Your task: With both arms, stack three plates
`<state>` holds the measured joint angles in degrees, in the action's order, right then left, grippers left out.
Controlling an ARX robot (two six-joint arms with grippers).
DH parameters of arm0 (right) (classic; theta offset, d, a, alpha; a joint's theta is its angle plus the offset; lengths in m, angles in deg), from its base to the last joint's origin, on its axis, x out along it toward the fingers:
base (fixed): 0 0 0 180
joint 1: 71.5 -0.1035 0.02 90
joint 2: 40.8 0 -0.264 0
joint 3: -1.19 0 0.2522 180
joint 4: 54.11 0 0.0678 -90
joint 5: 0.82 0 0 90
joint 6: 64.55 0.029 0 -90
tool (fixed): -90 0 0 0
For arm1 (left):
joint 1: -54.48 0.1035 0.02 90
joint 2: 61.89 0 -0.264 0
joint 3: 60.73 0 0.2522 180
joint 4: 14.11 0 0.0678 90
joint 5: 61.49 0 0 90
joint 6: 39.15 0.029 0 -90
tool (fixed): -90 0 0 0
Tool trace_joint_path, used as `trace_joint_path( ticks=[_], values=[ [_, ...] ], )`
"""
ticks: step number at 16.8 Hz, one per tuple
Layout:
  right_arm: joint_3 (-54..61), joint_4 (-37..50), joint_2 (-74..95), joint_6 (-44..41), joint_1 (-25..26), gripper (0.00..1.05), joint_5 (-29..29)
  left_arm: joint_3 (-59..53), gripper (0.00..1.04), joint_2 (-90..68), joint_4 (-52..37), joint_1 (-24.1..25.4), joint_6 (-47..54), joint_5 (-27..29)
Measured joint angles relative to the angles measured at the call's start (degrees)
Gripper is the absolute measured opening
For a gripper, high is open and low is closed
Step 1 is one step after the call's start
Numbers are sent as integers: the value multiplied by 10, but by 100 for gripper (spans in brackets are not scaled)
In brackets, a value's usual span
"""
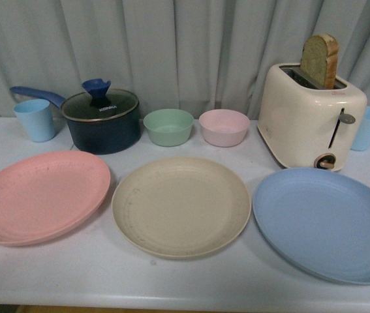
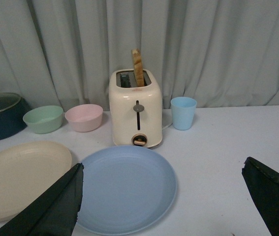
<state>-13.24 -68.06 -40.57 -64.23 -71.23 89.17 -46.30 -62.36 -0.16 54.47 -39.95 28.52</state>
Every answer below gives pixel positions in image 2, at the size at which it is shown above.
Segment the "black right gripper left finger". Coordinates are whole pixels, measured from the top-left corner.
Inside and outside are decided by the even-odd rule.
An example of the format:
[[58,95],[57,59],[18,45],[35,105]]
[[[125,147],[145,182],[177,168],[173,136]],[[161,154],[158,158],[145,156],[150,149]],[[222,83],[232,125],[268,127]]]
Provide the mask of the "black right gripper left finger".
[[82,203],[83,164],[66,172],[0,228],[0,236],[70,236]]

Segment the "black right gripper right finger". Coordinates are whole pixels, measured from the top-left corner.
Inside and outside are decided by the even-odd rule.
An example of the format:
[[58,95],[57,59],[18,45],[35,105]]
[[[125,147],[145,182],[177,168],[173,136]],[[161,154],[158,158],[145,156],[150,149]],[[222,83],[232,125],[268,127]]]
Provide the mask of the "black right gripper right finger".
[[248,157],[242,176],[270,234],[279,236],[279,173]]

